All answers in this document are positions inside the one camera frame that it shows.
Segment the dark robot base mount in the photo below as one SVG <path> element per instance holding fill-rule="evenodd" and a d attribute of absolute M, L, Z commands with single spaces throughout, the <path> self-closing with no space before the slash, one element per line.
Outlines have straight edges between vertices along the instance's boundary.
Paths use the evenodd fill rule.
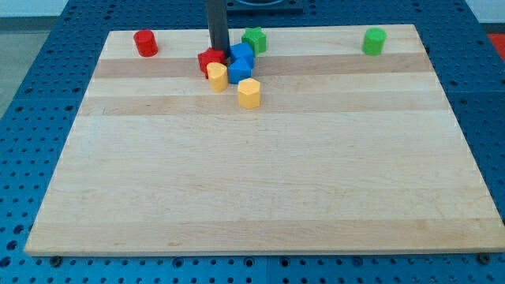
<path fill-rule="evenodd" d="M 304 9 L 302 0 L 226 0 L 229 12 L 294 11 Z"/>

